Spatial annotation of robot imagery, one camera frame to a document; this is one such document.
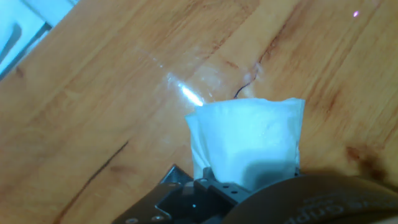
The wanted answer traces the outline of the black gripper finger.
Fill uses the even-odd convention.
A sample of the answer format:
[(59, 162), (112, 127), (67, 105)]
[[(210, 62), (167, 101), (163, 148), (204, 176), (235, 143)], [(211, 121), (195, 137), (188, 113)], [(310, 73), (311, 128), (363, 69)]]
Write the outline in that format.
[(232, 208), (250, 195), (237, 184), (218, 182), (209, 167), (196, 180), (173, 167), (112, 224), (221, 223)]

